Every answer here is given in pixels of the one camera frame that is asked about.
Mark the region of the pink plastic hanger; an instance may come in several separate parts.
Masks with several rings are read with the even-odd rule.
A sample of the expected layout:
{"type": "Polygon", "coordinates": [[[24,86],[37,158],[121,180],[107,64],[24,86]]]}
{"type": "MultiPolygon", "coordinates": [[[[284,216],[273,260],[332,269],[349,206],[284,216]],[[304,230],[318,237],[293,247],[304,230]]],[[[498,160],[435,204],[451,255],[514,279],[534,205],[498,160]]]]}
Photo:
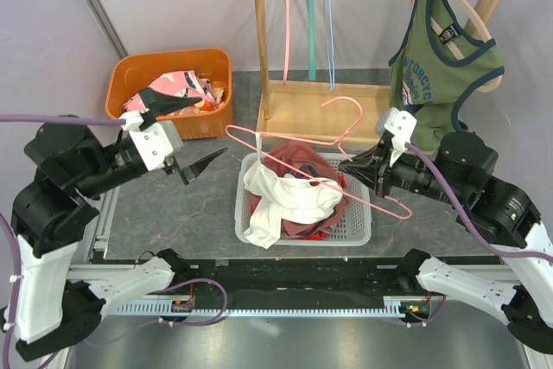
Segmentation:
{"type": "Polygon", "coordinates": [[[283,85],[287,84],[290,59],[290,0],[284,0],[285,6],[285,41],[284,41],[284,63],[283,63],[283,85]]]}

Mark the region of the beige wooden hanger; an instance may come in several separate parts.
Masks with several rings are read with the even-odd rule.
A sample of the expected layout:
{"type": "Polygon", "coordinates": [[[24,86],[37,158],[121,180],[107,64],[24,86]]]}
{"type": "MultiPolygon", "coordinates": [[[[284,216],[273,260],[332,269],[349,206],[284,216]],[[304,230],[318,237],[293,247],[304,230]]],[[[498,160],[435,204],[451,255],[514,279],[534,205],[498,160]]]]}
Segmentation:
{"type": "MultiPolygon", "coordinates": [[[[408,0],[410,3],[414,4],[414,0],[408,0]]],[[[492,39],[491,34],[483,22],[482,18],[480,17],[479,13],[474,9],[474,7],[467,1],[467,0],[455,0],[457,3],[460,4],[462,9],[467,13],[468,22],[472,23],[474,25],[474,28],[476,29],[477,35],[480,37],[482,41],[489,41],[492,39]]],[[[443,31],[442,26],[435,21],[434,18],[431,18],[431,27],[435,31],[436,34],[440,34],[443,31]]],[[[452,55],[457,59],[465,58],[461,50],[454,45],[452,41],[448,43],[448,49],[452,53],[452,55]]],[[[478,91],[483,93],[489,93],[494,90],[496,90],[501,81],[503,76],[500,75],[496,77],[495,79],[491,81],[487,81],[483,86],[478,88],[478,91]]]]}

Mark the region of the green tank top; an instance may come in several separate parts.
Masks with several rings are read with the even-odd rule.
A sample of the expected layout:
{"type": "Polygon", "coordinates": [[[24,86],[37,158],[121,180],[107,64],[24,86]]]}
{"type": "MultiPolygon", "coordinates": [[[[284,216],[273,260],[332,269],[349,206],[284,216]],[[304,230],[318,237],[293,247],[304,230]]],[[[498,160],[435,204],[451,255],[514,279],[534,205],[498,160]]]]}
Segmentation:
{"type": "Polygon", "coordinates": [[[389,106],[416,119],[411,142],[433,152],[467,126],[459,111],[477,89],[505,73],[496,41],[472,37],[448,0],[414,0],[407,31],[389,60],[389,106]]]}

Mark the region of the blue wire hanger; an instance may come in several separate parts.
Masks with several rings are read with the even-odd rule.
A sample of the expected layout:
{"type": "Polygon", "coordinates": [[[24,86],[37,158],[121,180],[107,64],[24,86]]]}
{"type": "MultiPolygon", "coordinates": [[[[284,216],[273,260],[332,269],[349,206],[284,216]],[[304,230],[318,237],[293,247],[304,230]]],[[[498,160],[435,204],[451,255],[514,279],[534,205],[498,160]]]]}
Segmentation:
{"type": "Polygon", "coordinates": [[[323,23],[326,36],[329,91],[333,93],[336,84],[333,0],[323,0],[323,23]]]}

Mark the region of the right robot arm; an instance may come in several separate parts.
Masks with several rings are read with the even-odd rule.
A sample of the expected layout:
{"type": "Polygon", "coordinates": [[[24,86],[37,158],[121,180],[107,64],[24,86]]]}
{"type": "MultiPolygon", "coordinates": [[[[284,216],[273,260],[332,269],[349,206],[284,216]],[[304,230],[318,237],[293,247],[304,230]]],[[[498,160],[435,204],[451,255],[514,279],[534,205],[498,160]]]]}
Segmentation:
{"type": "Polygon", "coordinates": [[[496,318],[518,341],[552,352],[552,242],[541,214],[525,191],[495,177],[498,153],[469,132],[448,133],[434,159],[413,145],[396,161],[384,134],[372,149],[341,162],[338,169],[375,195],[393,188],[448,203],[457,223],[501,258],[518,283],[498,283],[457,270],[425,251],[410,250],[397,266],[405,294],[420,289],[464,302],[496,318]]]}

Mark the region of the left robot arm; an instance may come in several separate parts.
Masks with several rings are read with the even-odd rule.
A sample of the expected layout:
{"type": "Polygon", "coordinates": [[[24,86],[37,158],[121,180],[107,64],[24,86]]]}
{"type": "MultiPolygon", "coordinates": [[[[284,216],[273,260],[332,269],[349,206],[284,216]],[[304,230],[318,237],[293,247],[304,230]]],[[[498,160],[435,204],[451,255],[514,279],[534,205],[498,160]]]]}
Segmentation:
{"type": "Polygon", "coordinates": [[[189,285],[188,263],[165,249],[143,264],[102,281],[70,281],[67,274],[88,225],[99,216],[94,201],[151,171],[195,181],[211,161],[187,167],[177,162],[182,140],[168,114],[199,103],[145,88],[143,111],[114,120],[120,132],[103,145],[93,133],[99,118],[74,115],[4,114],[12,123],[36,123],[25,155],[35,164],[32,182],[14,199],[1,224],[12,250],[14,271],[3,310],[3,350],[27,361],[50,361],[91,335],[111,312],[150,293],[180,294],[189,285]]]}

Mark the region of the teal plastic hanger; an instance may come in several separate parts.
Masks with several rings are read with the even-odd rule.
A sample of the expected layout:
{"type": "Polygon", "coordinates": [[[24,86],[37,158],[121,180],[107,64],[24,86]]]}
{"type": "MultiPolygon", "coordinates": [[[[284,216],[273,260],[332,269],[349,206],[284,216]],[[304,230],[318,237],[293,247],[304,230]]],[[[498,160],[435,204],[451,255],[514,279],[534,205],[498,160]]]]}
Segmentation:
{"type": "Polygon", "coordinates": [[[315,0],[306,0],[308,15],[308,80],[316,81],[315,0]]]}

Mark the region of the red tank top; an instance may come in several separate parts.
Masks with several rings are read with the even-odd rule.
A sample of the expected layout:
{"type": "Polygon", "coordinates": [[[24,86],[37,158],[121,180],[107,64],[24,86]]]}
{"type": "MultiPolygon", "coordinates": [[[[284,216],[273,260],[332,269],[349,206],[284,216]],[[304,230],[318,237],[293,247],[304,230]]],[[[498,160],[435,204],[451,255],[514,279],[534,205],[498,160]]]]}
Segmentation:
{"type": "Polygon", "coordinates": [[[299,240],[323,240],[328,239],[336,230],[338,224],[343,219],[349,200],[346,196],[338,205],[334,207],[334,213],[327,219],[312,225],[307,231],[299,232],[292,239],[299,240]]]}

